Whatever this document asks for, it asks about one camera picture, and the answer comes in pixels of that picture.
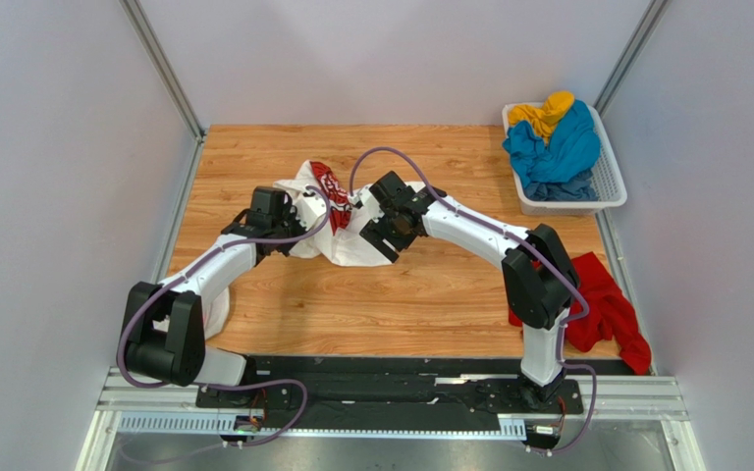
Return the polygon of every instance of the gray wall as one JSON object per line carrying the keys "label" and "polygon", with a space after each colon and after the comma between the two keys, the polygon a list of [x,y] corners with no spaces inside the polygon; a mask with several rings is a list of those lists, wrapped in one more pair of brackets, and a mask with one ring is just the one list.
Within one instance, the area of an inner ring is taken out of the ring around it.
{"label": "gray wall", "polygon": [[142,4],[205,126],[500,124],[597,98],[648,0]]}
{"label": "gray wall", "polygon": [[754,469],[754,2],[672,2],[606,115],[641,318],[710,469]]}
{"label": "gray wall", "polygon": [[0,470],[75,466],[191,151],[118,2],[0,1]]}

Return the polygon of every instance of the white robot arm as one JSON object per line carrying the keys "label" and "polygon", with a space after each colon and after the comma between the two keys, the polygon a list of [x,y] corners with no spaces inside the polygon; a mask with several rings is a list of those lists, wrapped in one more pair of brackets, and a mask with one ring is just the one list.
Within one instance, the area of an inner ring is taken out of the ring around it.
{"label": "white robot arm", "polygon": [[[176,275],[157,284],[140,282],[128,295],[120,348],[132,372],[164,383],[236,386],[246,366],[242,355],[205,345],[205,319],[229,309],[229,285],[273,252],[289,255],[294,239],[326,210],[316,193],[293,201],[281,189],[258,187],[250,208],[221,232],[214,244]],[[170,287],[157,299],[156,293]],[[150,301],[150,307],[142,307]],[[167,332],[153,323],[170,319]]]}
{"label": "white robot arm", "polygon": [[[425,188],[415,191],[390,172],[359,195],[361,209],[372,216],[360,234],[393,262],[398,259],[398,252],[418,236],[431,236],[452,242],[502,270],[509,308],[523,322],[521,372],[530,382],[526,393],[533,396],[528,401],[546,402],[564,376],[557,340],[571,297],[545,267],[535,268],[531,255],[506,234],[533,244],[573,285],[579,286],[560,238],[548,226],[541,225],[533,231],[511,226],[460,207],[446,193],[439,195],[453,208],[437,201]],[[459,207],[464,216],[459,215]],[[488,227],[471,221],[466,214]]]}
{"label": "white robot arm", "polygon": [[[441,197],[458,207],[453,198],[446,194]],[[240,383],[245,358],[206,347],[203,320],[215,310],[229,309],[228,288],[237,277],[274,251],[288,255],[294,239],[305,236],[307,228],[325,215],[326,204],[323,195],[303,194],[292,200],[283,190],[257,188],[251,207],[241,212],[194,262],[158,284],[142,282],[134,286],[122,335],[127,368],[180,386]],[[541,225],[530,231],[464,207],[464,216],[460,216],[426,189],[415,191],[394,172],[363,192],[359,204],[373,216],[360,235],[393,262],[398,252],[418,236],[432,236],[455,243],[500,268],[509,308],[524,324],[521,372],[527,380],[528,402],[542,404],[554,395],[564,377],[557,339],[571,297],[544,267],[534,267],[528,252],[506,235],[534,245],[577,286],[579,278],[554,230]],[[467,214],[489,227],[470,221]],[[154,293],[166,287],[170,289],[142,310],[152,296],[156,297]],[[153,329],[154,321],[166,317],[171,320],[167,333]]]}

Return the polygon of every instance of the laundry basket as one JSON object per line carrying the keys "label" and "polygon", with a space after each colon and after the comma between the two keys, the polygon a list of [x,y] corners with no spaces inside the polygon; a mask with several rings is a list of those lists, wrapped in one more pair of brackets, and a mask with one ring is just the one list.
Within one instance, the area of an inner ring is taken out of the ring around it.
{"label": "laundry basket", "polygon": [[[508,112],[516,105],[531,105],[536,107],[543,106],[542,103],[513,103],[505,105],[502,109],[502,122],[505,126],[505,135],[508,135]],[[588,215],[595,214],[604,208],[615,208],[626,202],[626,188],[621,179],[619,163],[616,161],[616,154],[613,153],[613,147],[607,138],[607,132],[604,130],[604,124],[601,123],[601,117],[598,112],[588,106],[589,113],[595,121],[595,133],[601,141],[601,156],[598,162],[592,167],[592,187],[598,193],[598,201],[534,201],[525,196],[522,190],[522,182],[519,181],[519,175],[513,172],[513,180],[516,182],[516,192],[519,193],[519,204],[522,207],[523,214],[541,215],[541,214],[566,214],[566,215]]]}

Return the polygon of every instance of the fabric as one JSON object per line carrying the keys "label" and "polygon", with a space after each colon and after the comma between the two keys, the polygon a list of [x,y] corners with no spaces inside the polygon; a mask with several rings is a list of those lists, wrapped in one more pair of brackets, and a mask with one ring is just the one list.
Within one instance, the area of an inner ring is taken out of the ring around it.
{"label": "fabric", "polygon": [[337,229],[344,229],[350,223],[351,204],[348,201],[348,192],[342,187],[337,176],[330,167],[321,163],[308,161],[313,177],[319,182],[319,187],[331,200],[331,232],[337,233]]}
{"label": "fabric", "polygon": [[[285,189],[295,200],[311,184],[320,186],[331,200],[330,224],[313,237],[297,243],[290,255],[298,258],[324,255],[331,263],[342,267],[391,265],[389,259],[359,236],[359,231],[370,219],[368,213],[348,203],[348,193],[333,176],[330,167],[308,160],[301,164],[294,179],[278,180],[273,186]],[[421,182],[408,184],[415,190],[423,188]]]}
{"label": "fabric", "polygon": [[534,182],[567,183],[591,169],[601,156],[601,141],[594,131],[589,108],[575,100],[551,137],[548,147],[525,121],[508,129],[502,147],[511,155],[511,166],[522,188]]}
{"label": "fabric", "polygon": [[563,116],[574,104],[574,95],[570,91],[556,91],[543,103],[542,108],[531,105],[516,105],[508,111],[508,123],[516,126],[520,121],[527,121],[546,143],[552,136]]}
{"label": "fabric", "polygon": [[534,201],[597,201],[592,187],[592,170],[584,170],[566,183],[534,182],[525,189],[525,196]]}
{"label": "fabric", "polygon": [[[615,336],[621,359],[635,374],[647,374],[652,354],[650,345],[638,332],[632,304],[623,297],[615,280],[594,253],[571,261],[580,276],[580,293],[589,303],[589,315],[568,324],[565,339],[578,350],[589,351],[599,340],[610,340]],[[570,314],[579,312],[583,312],[583,307],[574,301]],[[522,325],[512,312],[509,312],[509,322]]]}

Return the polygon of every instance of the wood grain surface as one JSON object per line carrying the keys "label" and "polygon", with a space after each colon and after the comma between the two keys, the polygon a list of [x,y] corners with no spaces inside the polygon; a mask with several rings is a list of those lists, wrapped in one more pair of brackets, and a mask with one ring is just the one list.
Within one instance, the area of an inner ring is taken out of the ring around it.
{"label": "wood grain surface", "polygon": [[[529,217],[519,211],[501,127],[215,126],[208,135],[174,255],[171,273],[207,249],[248,206],[252,191],[291,179],[305,160],[329,165],[344,185],[365,150],[390,145],[406,152],[430,181],[463,205],[504,222],[560,234],[574,257],[605,260],[592,217]],[[419,180],[389,153],[365,160],[356,186],[389,170]],[[394,265],[343,268],[312,260],[268,257],[230,288],[230,320],[210,345],[242,353],[521,356],[520,329],[508,324],[502,274],[449,243],[420,238]],[[617,357],[613,341],[588,353]]]}

